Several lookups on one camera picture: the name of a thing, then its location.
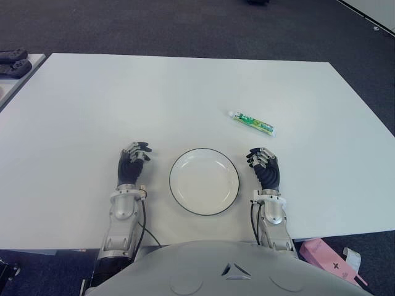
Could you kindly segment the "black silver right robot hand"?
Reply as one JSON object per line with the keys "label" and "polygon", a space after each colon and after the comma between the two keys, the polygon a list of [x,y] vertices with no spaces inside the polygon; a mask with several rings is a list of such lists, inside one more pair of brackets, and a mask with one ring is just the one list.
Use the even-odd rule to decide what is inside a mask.
{"label": "black silver right robot hand", "polygon": [[262,189],[278,191],[280,170],[276,155],[264,147],[257,147],[251,149],[246,158],[249,166],[254,170]]}

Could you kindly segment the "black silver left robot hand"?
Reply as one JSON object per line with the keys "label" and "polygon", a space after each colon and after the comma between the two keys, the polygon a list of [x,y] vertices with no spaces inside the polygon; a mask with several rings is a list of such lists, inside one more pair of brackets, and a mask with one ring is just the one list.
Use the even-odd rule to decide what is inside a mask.
{"label": "black silver left robot hand", "polygon": [[148,153],[152,149],[146,142],[132,142],[122,149],[118,161],[118,186],[125,184],[135,185],[143,171],[144,162],[150,161]]}

